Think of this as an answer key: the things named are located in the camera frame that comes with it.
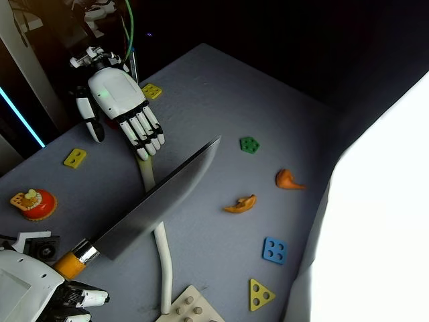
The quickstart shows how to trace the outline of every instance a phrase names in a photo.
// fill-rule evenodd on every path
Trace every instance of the blue toy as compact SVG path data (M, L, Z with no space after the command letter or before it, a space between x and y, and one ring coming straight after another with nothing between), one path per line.
M284 241L267 237L263 243L262 258L283 265L286 261L288 246Z

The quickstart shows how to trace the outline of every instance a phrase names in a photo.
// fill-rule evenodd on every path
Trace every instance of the green pentagon block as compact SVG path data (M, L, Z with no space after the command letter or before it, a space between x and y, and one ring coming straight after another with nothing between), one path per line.
M240 140L240 146L244 152L254 154L256 153L257 149L259 149L260 144L257 143L257 141L254 138L252 138L251 136L248 136L247 138L243 138Z

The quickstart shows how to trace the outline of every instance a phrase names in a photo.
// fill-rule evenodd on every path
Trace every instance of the white tube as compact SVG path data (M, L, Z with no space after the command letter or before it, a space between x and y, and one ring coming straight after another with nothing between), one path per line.
M152 161L137 158L139 163L141 177L148 192L155 186L154 172L152 170ZM173 287L173 264L170 249L168 247L166 228L164 222L161 222L154 230L156 247L160 254L162 271L162 289L161 289L161 313L169 314L172 306L172 287Z

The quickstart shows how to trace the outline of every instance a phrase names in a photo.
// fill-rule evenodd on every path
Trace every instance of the tabletop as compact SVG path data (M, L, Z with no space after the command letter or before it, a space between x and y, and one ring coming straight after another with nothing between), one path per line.
M175 299L194 285L225 321L278 321L299 268L318 202L326 186L316 183L318 137L326 107L262 72L201 44L141 83L162 94L151 101L166 143L154 157L161 180L215 136L217 155L195 191L164 222L172 254ZM144 194L126 139L105 124L97 144L77 125L0 178L1 233L49 229L68 251L100 231L109 219ZM252 136L260 148L241 151ZM62 164L73 148L87 156L75 170ZM290 169L305 191L275 185L281 168ZM49 218L25 220L9 204L17 192L46 189L58 198ZM240 197L257 204L242 214L226 213ZM284 265L264 260L266 237L288 245ZM276 294L249 311L249 279ZM160 263L152 235L142 236L115 261L99 256L77 280L109 291L110 303L90 308L93 321L155 321L160 315Z

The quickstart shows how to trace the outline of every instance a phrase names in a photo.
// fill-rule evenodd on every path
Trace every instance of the blue light strip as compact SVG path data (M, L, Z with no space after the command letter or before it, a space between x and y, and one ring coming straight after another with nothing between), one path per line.
M21 122L25 125L25 127L28 129L28 132L30 132L32 136L36 139L36 141L40 144L40 146L44 148L45 144L41 141L41 139L38 137L38 135L35 133L32 127L29 126L29 124L24 119L22 114L18 111L18 109L15 107L15 105L12 103L10 98L6 95L5 91L1 87L0 87L0 95L5 99L6 103L11 107L12 111L15 112L16 116L18 116Z

